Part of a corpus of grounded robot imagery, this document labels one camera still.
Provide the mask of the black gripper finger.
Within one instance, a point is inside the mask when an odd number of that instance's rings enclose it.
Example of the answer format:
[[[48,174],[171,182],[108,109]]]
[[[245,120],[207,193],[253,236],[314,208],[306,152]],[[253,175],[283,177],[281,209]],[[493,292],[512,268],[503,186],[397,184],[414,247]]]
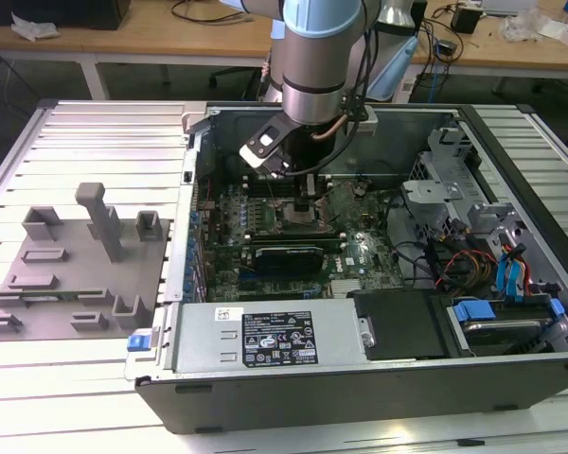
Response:
[[[313,201],[318,195],[317,176],[309,173],[300,178],[301,198],[304,201]]]

